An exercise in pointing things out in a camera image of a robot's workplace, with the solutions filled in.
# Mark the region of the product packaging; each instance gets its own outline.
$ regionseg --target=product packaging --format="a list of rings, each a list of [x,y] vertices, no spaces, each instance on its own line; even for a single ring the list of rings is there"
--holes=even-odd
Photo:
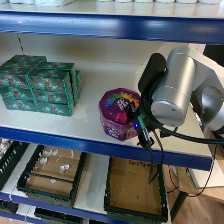
[[[107,135],[118,140],[126,140],[137,135],[133,124],[127,122],[124,108],[134,101],[136,109],[139,105],[138,93],[124,88],[106,92],[99,102],[100,119]]]

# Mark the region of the cable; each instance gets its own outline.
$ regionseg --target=cable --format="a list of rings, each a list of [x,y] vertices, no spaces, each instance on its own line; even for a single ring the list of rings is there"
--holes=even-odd
[[[154,134],[154,136],[155,136],[155,138],[156,138],[156,140],[157,140],[157,142],[158,142],[158,144],[159,144],[159,146],[160,146],[160,149],[161,149],[161,151],[162,151],[162,157],[161,157],[161,162],[160,162],[160,165],[162,166],[162,164],[163,164],[163,159],[164,159],[163,146],[162,146],[162,143],[160,142],[159,137],[158,137],[158,135],[156,134],[155,131],[153,131],[153,134]],[[156,178],[156,176],[157,176],[158,174],[159,174],[159,170],[158,170],[158,169],[157,169],[155,175],[153,176],[153,178],[151,178],[151,173],[150,173],[150,176],[149,176],[149,178],[150,178],[150,183]]]
[[[203,187],[203,189],[201,190],[201,192],[199,192],[198,194],[196,194],[196,195],[190,195],[190,194],[188,194],[187,197],[195,198],[195,197],[198,197],[199,195],[201,195],[201,194],[204,192],[205,188],[207,187],[208,181],[209,181],[209,179],[210,179],[210,177],[211,177],[211,174],[212,174],[212,170],[213,170],[213,166],[214,166],[214,162],[215,162],[216,149],[217,149],[217,145],[216,145],[216,147],[215,147],[215,151],[214,151],[214,155],[213,155],[213,160],[212,160],[212,165],[211,165],[210,173],[209,173],[208,179],[207,179],[207,181],[206,181],[206,183],[205,183],[205,186]],[[172,177],[171,177],[171,173],[170,173],[170,168],[169,168],[169,175],[170,175],[170,180],[171,180],[171,182],[172,182],[172,184],[173,184],[173,186],[174,186],[174,189],[173,189],[172,191],[170,191],[169,193],[171,193],[171,192],[173,192],[173,191],[175,191],[175,190],[178,190],[179,192],[181,192],[181,191],[178,189],[178,187],[177,187],[177,186],[174,184],[174,182],[173,182],[173,179],[172,179]]]
[[[203,138],[196,138],[196,137],[192,137],[192,136],[188,136],[188,135],[183,135],[174,131],[171,131],[167,128],[164,128],[157,120],[156,118],[152,115],[152,113],[147,112],[146,108],[145,108],[145,103],[146,99],[143,99],[141,96],[139,99],[140,104],[142,105],[142,109],[144,112],[144,115],[150,120],[150,122],[156,127],[159,128],[160,130],[162,130],[163,132],[166,132],[172,136],[175,136],[177,138],[181,138],[187,141],[192,141],[192,142],[197,142],[197,143],[202,143],[202,144],[218,144],[218,145],[224,145],[224,140],[214,140],[214,139],[203,139]]]
[[[170,194],[170,193],[174,192],[175,190],[176,190],[176,188],[174,188],[172,191],[167,191],[166,193]]]

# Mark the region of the purple container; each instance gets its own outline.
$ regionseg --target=purple container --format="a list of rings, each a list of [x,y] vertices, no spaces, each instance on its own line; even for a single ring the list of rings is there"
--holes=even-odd
[[[139,106],[139,94],[124,88],[107,91],[99,102],[100,120],[104,132],[124,141],[137,135],[133,124],[127,122],[124,108],[132,101]]]

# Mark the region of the floor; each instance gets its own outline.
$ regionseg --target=floor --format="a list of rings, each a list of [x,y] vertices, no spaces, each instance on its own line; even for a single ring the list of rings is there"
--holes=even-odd
[[[14,219],[8,219],[4,217],[0,217],[0,223],[1,224],[26,224],[25,222],[14,220]]]

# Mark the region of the green box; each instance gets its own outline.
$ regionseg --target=green box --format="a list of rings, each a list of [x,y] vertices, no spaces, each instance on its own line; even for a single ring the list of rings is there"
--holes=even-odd
[[[31,55],[15,55],[10,60],[12,61],[29,61],[29,62],[42,62],[47,61],[46,56],[31,56]]]
[[[53,69],[59,71],[69,72],[70,82],[76,80],[76,71],[74,63],[58,63],[58,62],[41,62],[37,66],[37,69]]]
[[[73,101],[72,89],[66,91],[43,91],[32,89],[33,97],[36,101],[45,103],[69,104]]]
[[[69,73],[57,70],[33,69],[28,75],[33,89],[47,91],[67,91],[71,88]]]
[[[13,61],[8,60],[6,61],[2,67],[13,67],[13,68],[30,68],[34,69],[39,62],[29,62],[29,61]]]
[[[77,88],[76,91],[73,91],[73,99],[74,99],[74,105],[77,106],[77,103],[79,101],[80,98],[80,94],[81,94],[81,88]]]
[[[77,85],[77,87],[79,87],[81,85],[81,82],[82,82],[80,70],[76,70],[75,78],[76,78],[76,85]]]
[[[62,116],[71,117],[75,106],[73,100],[70,104],[54,104],[54,103],[43,103],[36,102],[37,108],[39,112],[48,113],[48,114],[57,114]]]
[[[0,86],[0,94],[1,94],[2,98],[33,100],[32,93],[29,89]]]
[[[13,100],[3,98],[8,110],[37,111],[33,100]]]
[[[29,85],[26,77],[29,72],[29,68],[0,67],[0,86],[15,86],[28,89]]]

